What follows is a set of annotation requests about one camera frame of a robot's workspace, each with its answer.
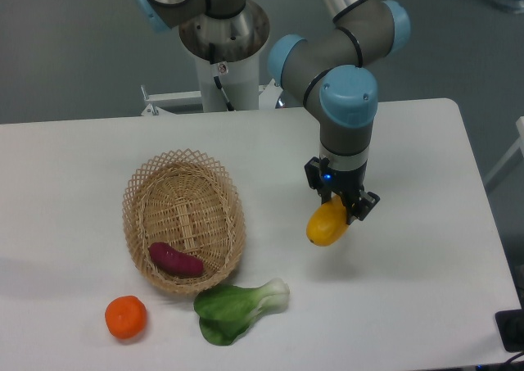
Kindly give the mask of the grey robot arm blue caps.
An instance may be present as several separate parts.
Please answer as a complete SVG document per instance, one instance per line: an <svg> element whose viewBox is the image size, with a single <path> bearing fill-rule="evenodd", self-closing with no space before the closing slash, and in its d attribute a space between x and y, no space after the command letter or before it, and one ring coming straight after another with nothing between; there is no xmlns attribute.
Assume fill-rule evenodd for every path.
<svg viewBox="0 0 524 371"><path fill-rule="evenodd" d="M364 189L377 81L368 65L401 49L411 34L397 2L323 0L333 31L316 42L280 38L267 61L277 86L319 122L318 156L305 165L309 186L323 201L339 196L348 222L378 203ZM259 105L259 62L269 18L251 0L136 0L157 31L177 29L195 59L203 109L239 111Z"/></svg>

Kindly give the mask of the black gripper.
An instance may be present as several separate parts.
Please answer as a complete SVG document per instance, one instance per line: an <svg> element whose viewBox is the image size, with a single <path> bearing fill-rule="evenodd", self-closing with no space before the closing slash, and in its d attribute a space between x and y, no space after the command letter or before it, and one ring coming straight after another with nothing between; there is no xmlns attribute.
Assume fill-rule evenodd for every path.
<svg viewBox="0 0 524 371"><path fill-rule="evenodd" d="M356 220L364 221L380 201L373 192L365 192L364 176L367 164L355 170L336 170L328 158L312 157L304 166L308 185L326 203L332 193L343 199L346 208L346 223L352 225Z"/></svg>

